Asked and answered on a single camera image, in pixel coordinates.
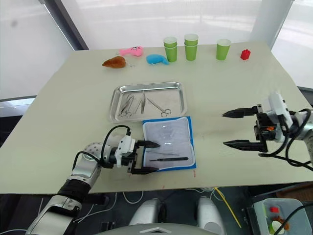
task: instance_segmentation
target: orange toy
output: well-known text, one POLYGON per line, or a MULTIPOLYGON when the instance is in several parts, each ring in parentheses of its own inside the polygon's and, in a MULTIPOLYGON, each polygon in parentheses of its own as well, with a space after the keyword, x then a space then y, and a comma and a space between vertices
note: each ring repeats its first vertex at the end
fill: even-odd
POLYGON ((125 58, 122 56, 113 57, 110 60, 106 60, 102 66, 110 67, 113 69, 120 69, 126 66, 125 58))

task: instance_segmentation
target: green object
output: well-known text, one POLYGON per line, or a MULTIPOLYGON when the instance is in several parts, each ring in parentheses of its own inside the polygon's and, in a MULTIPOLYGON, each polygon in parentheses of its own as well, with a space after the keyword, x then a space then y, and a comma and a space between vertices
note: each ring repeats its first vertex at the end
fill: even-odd
POLYGON ((177 47, 177 38, 175 37, 166 37, 163 39, 164 46, 167 48, 177 47))
POLYGON ((169 62, 177 61, 177 47, 168 48, 165 47, 166 57, 169 62))
POLYGON ((198 45, 199 36, 197 34, 186 34, 184 38, 185 38, 185 45, 186 46, 198 45))
POLYGON ((185 52, 186 52, 186 59, 187 60, 193 61, 196 59, 197 47, 198 47, 198 45, 195 45, 195 46, 185 45, 185 52))
MULTIPOLYGON (((268 231, 270 234, 275 234, 275 232, 279 229, 279 227, 281 226, 282 224, 279 223, 278 221, 273 221, 271 222, 271 224, 269 225, 268 227, 268 231)), ((285 230, 282 228, 281 231, 279 231, 278 234, 284 234, 285 230)))
POLYGON ((230 48, 231 41, 228 39, 220 39, 217 41, 216 58, 218 60, 225 60, 230 48))

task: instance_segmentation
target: red object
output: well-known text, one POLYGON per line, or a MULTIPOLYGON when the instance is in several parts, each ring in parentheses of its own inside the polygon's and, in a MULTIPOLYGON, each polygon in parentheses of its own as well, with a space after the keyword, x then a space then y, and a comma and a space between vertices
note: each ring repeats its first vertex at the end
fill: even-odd
POLYGON ((249 51, 248 49, 243 50, 243 52, 241 52, 241 56, 240 58, 242 58, 243 60, 247 60, 249 59, 251 51, 249 51))
POLYGON ((270 211, 270 212, 273 212, 273 213, 279 213, 278 207, 270 207, 270 208, 269 208, 269 211, 270 211))

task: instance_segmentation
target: floor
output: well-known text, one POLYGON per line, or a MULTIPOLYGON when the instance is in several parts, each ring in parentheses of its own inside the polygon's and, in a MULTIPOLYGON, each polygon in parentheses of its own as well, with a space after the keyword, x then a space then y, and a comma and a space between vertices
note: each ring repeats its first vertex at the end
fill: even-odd
MULTIPOLYGON (((251 201, 246 193, 246 187, 228 187, 220 188, 220 190, 224 193, 242 226, 241 229, 238 227, 223 201, 218 201, 216 198, 212 197, 214 203, 220 211, 227 233, 232 235, 248 235, 249 228, 248 224, 245 222, 245 213, 242 211, 243 208, 251 205, 251 201)), ((110 198, 109 204, 95 205, 92 212, 111 207, 114 201, 114 193, 108 193, 106 195, 110 198)), ((130 192, 127 193, 126 196, 130 201, 136 201, 141 196, 141 192, 130 192)), ((201 196, 209 197, 210 193, 198 193, 196 191, 184 189, 148 191, 144 193, 144 197, 141 202, 131 205, 125 201, 122 193, 118 193, 116 205, 111 211, 87 217, 84 221, 79 223, 76 234, 91 235, 99 233, 101 232, 102 223, 104 222, 115 222, 116 228, 127 226, 139 205, 152 198, 158 198, 165 202, 167 206, 168 223, 180 223, 196 226, 197 223, 194 218, 194 210, 196 208, 197 200, 201 196)), ((42 197, 38 195, 22 196, 16 207, 16 211, 8 229, 27 229, 31 221, 38 213, 41 198, 42 197)), ((45 196, 43 206, 48 201, 49 197, 45 196)), ((79 217, 86 215, 91 206, 92 204, 84 204, 79 217)), ((23 232, 11 232, 10 234, 20 235, 23 234, 23 232)))

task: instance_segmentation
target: pink toy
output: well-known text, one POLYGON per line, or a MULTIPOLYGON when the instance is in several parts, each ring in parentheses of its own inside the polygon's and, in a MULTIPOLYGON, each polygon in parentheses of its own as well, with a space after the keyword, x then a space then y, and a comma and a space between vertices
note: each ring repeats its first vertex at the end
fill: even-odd
POLYGON ((131 47, 128 49, 121 49, 119 50, 120 55, 126 55, 126 54, 130 54, 130 55, 134 55, 134 56, 141 56, 143 53, 143 48, 141 46, 138 47, 131 47))

